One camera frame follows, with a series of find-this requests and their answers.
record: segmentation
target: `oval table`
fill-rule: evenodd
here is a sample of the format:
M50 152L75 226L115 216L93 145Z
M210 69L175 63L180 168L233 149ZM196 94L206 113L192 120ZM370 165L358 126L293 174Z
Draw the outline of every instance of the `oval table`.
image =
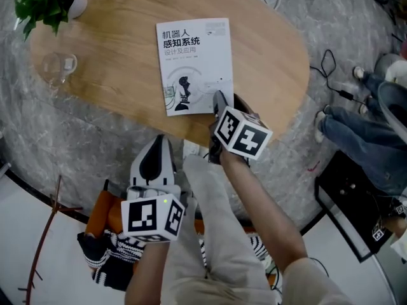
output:
M277 139L308 86L308 53L297 30L260 0L88 0L84 14L57 36L32 31L37 71L51 52L73 53L78 68L64 88L87 102L202 146L211 114L167 117L155 25L194 18L230 20L233 80Z

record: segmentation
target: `book cover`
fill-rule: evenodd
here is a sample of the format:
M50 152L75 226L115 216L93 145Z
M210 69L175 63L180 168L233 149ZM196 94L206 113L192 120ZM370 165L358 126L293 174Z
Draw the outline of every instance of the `book cover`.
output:
M233 107L229 20L183 20L156 29L167 115L213 113L218 90Z

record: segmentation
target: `green leaves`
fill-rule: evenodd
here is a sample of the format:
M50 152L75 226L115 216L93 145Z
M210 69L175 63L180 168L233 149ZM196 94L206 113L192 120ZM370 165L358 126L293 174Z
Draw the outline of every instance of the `green leaves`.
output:
M43 21L57 34L59 24L68 22L68 11L74 0L15 0L15 13L21 20L29 18L23 33L27 39L36 22Z

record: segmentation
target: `gray floor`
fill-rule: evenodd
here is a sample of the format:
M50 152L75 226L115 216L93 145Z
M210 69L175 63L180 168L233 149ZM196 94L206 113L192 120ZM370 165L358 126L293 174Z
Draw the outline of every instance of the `gray floor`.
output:
M275 0L266 1L270 8L275 4ZM373 0L282 0L279 13L302 33L311 64L319 65L324 50L332 49L338 63L332 86L360 98L367 94L352 79L353 66L373 69L377 57L392 48L391 21ZM0 125L4 134L0 153L17 175L46 194L53 191L61 173L62 202L81 205L89 213L106 178L121 188L128 185L132 160L158 132L61 90L50 90L34 72L29 43L22 39L21 28L13 32L14 23L13 0L0 0ZM312 72L290 129L264 152L261 161L252 164L267 191L299 227L319 211L313 197L314 179L335 152L330 142L318 146L313 140L315 113L327 103L357 109L357 104L333 95ZM171 140L180 168L183 143ZM307 170L316 164L315 171ZM185 186L182 174L179 180ZM230 187L229 192L235 213L245 217Z

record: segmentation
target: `potted plant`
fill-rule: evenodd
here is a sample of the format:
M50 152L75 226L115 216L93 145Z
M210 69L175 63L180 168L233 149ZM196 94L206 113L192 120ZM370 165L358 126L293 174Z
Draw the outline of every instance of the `potted plant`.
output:
M86 5L87 0L15 0L15 13L21 22L29 18L23 30L27 39L40 21L51 26L56 35L59 24L79 17Z

